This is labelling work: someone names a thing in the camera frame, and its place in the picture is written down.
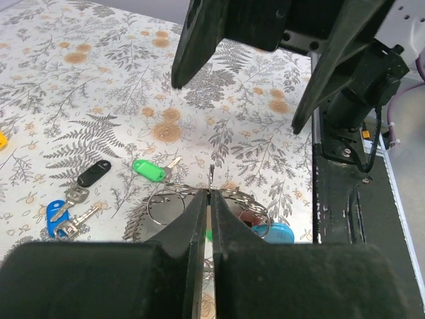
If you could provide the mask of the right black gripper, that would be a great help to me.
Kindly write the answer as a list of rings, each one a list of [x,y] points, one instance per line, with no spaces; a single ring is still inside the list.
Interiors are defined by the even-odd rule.
[[[301,132],[326,98],[348,86],[352,72],[339,66],[364,50],[393,1],[344,1],[335,18],[335,2],[190,1],[171,69],[173,88],[184,87],[227,39],[274,52],[321,52],[292,120]]]

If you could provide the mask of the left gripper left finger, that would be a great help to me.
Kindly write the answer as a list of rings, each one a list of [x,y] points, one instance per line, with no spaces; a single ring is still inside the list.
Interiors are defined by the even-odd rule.
[[[205,229],[143,243],[30,242],[1,267],[2,318],[198,318]]]

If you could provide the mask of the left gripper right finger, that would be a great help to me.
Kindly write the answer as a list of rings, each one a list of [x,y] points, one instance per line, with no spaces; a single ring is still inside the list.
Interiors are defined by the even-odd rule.
[[[218,318],[413,318],[370,245],[267,243],[211,193]]]

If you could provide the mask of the green tag key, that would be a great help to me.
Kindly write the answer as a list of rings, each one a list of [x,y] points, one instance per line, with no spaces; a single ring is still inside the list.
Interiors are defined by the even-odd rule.
[[[133,170],[147,178],[152,182],[163,182],[166,183],[172,176],[173,168],[182,160],[181,156],[176,157],[171,163],[165,167],[160,167],[154,163],[147,161],[146,159],[138,159],[134,161],[132,168]]]

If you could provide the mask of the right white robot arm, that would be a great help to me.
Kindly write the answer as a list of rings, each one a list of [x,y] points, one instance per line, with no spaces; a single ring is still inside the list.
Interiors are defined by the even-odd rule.
[[[173,61],[171,83],[184,87],[232,40],[263,51],[285,49],[319,59],[292,120],[301,132],[326,106],[331,138],[349,151],[349,162],[370,171],[372,148],[362,163],[339,130],[357,129],[396,94],[424,46],[423,1],[191,1]]]

